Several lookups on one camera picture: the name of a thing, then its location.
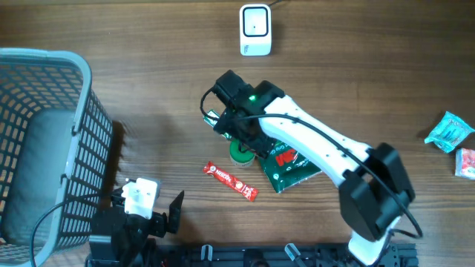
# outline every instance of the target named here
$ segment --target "red logo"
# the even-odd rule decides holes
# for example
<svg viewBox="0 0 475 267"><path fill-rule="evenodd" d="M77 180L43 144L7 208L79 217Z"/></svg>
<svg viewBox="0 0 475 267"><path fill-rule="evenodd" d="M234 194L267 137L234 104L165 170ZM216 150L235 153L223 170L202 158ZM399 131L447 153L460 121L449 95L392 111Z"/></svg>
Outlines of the red logo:
<svg viewBox="0 0 475 267"><path fill-rule="evenodd" d="M284 166L285 163L292 162L297 159L298 152L295 149L289 149L288 151L283 152L275 157L277 164L280 167Z"/></svg>

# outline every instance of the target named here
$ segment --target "pink package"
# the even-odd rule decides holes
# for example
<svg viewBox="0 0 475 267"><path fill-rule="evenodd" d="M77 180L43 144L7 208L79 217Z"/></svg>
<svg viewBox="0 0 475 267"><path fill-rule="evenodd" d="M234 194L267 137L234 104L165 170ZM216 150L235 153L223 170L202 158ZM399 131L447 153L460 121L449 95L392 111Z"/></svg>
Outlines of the pink package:
<svg viewBox="0 0 475 267"><path fill-rule="evenodd" d="M456 152L455 176L475 179L475 151L460 148Z"/></svg>

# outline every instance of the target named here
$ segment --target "green lid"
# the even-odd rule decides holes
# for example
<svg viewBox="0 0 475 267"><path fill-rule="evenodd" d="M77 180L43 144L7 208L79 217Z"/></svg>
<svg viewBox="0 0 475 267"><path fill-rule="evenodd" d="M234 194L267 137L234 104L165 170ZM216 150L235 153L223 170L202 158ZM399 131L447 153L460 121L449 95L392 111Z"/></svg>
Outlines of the green lid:
<svg viewBox="0 0 475 267"><path fill-rule="evenodd" d="M254 153L251 151L241 153L239 151L239 140L236 139L231 141L231 145L229 146L229 154L231 155L231 159L241 164L251 162L255 157Z"/></svg>

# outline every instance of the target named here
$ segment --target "wire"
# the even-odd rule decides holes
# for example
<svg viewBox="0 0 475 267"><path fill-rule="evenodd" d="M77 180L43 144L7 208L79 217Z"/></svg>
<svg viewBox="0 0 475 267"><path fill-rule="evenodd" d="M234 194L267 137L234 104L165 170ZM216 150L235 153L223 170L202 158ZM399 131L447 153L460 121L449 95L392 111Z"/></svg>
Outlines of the wire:
<svg viewBox="0 0 475 267"><path fill-rule="evenodd" d="M201 113L203 114L203 116L205 116L206 118L217 121L217 120L219 120L219 118L215 118L215 117L213 117L213 116L208 115L208 114L205 112L205 110L203 109L203 105L204 105L204 103L205 103L205 99L206 99L206 97L209 95L209 93L211 93L211 92L213 91L213 89L214 89L214 88L209 88L209 90L207 90L206 93L203 94L203 96L201 97L200 111L201 111Z"/></svg>
<svg viewBox="0 0 475 267"><path fill-rule="evenodd" d="M273 6L274 4L277 4L277 3L279 3L279 2L282 2L282 0L275 0L275 1L273 1L272 3L268 4L267 6L271 7L271 6Z"/></svg>
<svg viewBox="0 0 475 267"><path fill-rule="evenodd" d="M35 224L35 227L33 228L33 231L31 232L31 237L30 237L30 262L31 262L31 265L32 267L36 267L36 262L35 262L35 254L34 254L34 251L33 251L33 247L34 247L34 243L35 243L35 234L36 234L36 231L38 230L38 227L41 225L41 223L43 222L44 219L46 219L46 217L53 213L53 211L55 211L56 209L58 208L61 208L71 202L75 202L77 200L83 200L83 199L87 199L87 198L90 198L90 197L102 197L102 194L100 193L97 193L97 194L87 194L87 195L84 195L84 196L79 196L79 197L73 197L73 198L70 198L69 200L65 200L61 203L58 203L56 205L54 205L53 207L51 207L49 210L47 210L40 218L39 220L36 222Z"/></svg>
<svg viewBox="0 0 475 267"><path fill-rule="evenodd" d="M342 151L345 155L347 155L349 158L351 158L353 161L355 161L358 165L360 165L369 175L371 175L376 181L378 181L382 188L396 201L396 204L398 207L402 210L402 213L404 213L407 218L409 219L410 223L414 226L416 229L417 235L412 234L408 231L404 230L399 230L399 229L393 229L392 232L394 233L400 233L403 235L406 235L408 237L412 237L414 239L420 239L424 236L422 233L422 229L420 225L417 223L416 219L414 216L411 214L411 212L404 206L404 204L401 202L401 200L394 194L394 192L379 178L378 175L376 175L371 169L369 169L359 158L357 158L353 153L348 151L343 145L340 143L336 142L332 137L328 136L325 132L322 130L318 129L317 127L311 125L308 122L305 122L297 117L294 116L289 116L289 115L284 115L284 114L261 114L261 115L254 115L254 116L246 116L242 118L236 118L237 120L245 120L245 119L260 119L260 118L282 118L282 119L289 119L292 120L294 123L300 123L303 126L306 126L310 130L316 132L317 134L321 135L323 138L331 142L337 149Z"/></svg>

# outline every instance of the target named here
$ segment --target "basket bottom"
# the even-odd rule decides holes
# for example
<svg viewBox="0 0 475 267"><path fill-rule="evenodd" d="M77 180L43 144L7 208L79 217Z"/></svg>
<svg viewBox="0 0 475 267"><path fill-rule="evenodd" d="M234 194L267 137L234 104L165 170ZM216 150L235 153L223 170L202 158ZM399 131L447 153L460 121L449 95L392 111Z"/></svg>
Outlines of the basket bottom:
<svg viewBox="0 0 475 267"><path fill-rule="evenodd" d="M1 235L9 244L28 245L36 221L55 205L73 118L73 111L50 109L30 120L1 224ZM49 216L38 228L35 245L48 240L51 220Z"/></svg>

